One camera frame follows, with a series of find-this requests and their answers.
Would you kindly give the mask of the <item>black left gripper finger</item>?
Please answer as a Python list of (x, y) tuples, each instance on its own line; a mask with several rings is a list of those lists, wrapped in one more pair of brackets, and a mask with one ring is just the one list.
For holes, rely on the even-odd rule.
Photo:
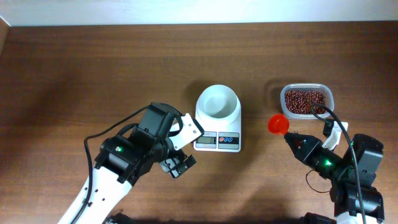
[(178, 167), (178, 173), (179, 174), (183, 174), (184, 172), (186, 172), (187, 170), (189, 170), (189, 168), (191, 168), (193, 165), (195, 165), (197, 163), (197, 161), (195, 160), (195, 158), (190, 155), (188, 156)]
[(169, 173), (172, 178), (176, 179), (180, 176), (180, 173), (177, 170), (179, 163), (180, 161), (178, 158), (170, 158), (162, 161), (160, 166), (164, 172)]

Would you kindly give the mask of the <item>red measuring scoop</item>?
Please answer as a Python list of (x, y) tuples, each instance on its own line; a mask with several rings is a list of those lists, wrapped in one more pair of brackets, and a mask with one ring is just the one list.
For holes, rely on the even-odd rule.
[(275, 114), (270, 118), (267, 127), (272, 134), (285, 135), (290, 128), (290, 122), (283, 114)]

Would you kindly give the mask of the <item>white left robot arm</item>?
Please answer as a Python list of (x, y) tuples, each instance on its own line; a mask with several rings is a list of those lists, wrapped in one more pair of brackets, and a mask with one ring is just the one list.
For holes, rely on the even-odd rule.
[(155, 163), (174, 179), (196, 163), (182, 150), (205, 132), (196, 119), (165, 103), (140, 111), (140, 123), (122, 119), (124, 127), (102, 143), (96, 158), (88, 158), (88, 178), (60, 223), (104, 223)]

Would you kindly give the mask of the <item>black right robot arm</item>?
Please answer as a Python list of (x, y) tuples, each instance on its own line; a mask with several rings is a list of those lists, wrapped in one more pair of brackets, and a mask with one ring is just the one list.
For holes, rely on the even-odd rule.
[(372, 186), (383, 158), (380, 141), (366, 134), (354, 135), (351, 143), (358, 166), (355, 170), (350, 149), (340, 157), (314, 136), (287, 132), (284, 138), (296, 159), (331, 181), (336, 222), (361, 222), (362, 215), (367, 223), (385, 220), (382, 195)]

